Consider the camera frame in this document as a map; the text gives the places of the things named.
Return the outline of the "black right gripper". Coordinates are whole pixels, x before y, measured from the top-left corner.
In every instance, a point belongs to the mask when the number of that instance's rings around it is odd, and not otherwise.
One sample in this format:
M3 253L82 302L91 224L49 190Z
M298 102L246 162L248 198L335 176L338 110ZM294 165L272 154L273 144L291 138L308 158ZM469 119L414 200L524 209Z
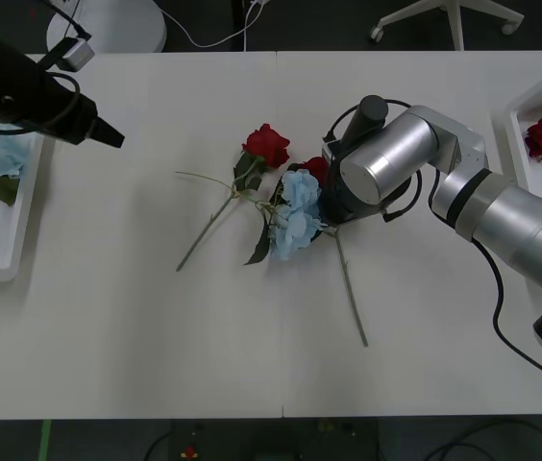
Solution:
M366 167L347 158L331 169L319 199L328 224L347 224L382 212L394 188L384 190Z

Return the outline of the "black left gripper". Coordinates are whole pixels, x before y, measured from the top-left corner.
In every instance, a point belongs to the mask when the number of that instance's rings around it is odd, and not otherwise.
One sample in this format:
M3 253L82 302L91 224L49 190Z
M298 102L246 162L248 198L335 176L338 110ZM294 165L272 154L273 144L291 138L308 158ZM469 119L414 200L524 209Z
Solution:
M93 120L95 104L82 94L79 83L68 74L46 71L22 71L20 83L26 110L20 117L21 133L44 133L79 144L85 137L78 128L81 117ZM97 116L88 137L101 144L120 149L121 134Z

